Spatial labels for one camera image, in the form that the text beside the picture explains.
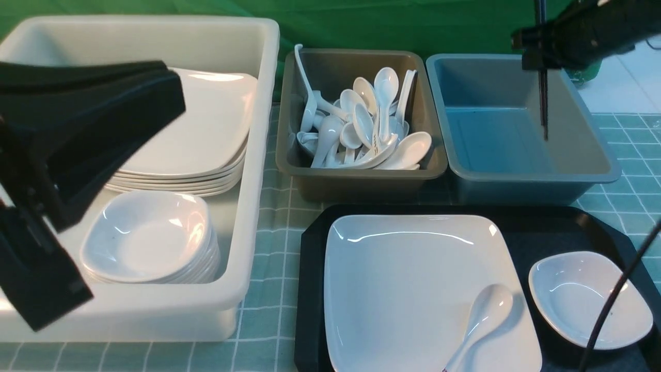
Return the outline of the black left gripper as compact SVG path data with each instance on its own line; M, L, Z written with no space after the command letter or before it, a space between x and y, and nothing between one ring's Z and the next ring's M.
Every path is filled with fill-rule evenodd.
M2 291L34 332L94 299L43 217L2 202Z

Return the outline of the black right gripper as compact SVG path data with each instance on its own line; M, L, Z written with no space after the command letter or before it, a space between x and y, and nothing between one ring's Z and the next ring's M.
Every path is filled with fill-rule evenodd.
M554 19L513 31L524 70L584 70L660 32L659 1L571 1Z

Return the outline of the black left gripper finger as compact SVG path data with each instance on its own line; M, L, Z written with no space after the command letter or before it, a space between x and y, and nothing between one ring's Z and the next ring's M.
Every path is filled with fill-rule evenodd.
M2 62L2 185L15 206L67 230L109 178L185 109L179 74L160 60Z

